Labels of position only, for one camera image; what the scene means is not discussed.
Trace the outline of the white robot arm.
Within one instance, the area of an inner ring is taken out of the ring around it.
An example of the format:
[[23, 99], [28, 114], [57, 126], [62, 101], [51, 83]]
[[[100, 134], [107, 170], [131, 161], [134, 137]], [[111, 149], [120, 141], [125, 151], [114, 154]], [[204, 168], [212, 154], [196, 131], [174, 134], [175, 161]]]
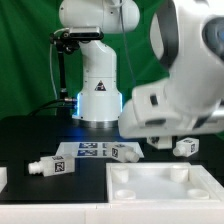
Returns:
[[149, 38], [168, 77], [133, 89], [116, 86], [117, 56], [106, 34], [134, 30], [134, 0], [63, 0], [64, 38], [80, 48], [83, 88], [75, 118], [91, 127], [117, 126], [124, 138], [218, 133], [224, 130], [224, 0], [164, 0]]

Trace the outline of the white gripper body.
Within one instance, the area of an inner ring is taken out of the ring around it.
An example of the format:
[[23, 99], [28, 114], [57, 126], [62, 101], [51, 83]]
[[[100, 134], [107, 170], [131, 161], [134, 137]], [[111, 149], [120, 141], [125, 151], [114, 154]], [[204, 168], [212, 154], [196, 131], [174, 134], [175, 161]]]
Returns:
[[119, 133], [123, 138], [198, 135], [224, 131], [224, 106], [211, 115], [192, 116], [168, 104], [164, 87], [168, 80], [138, 86], [119, 117]]

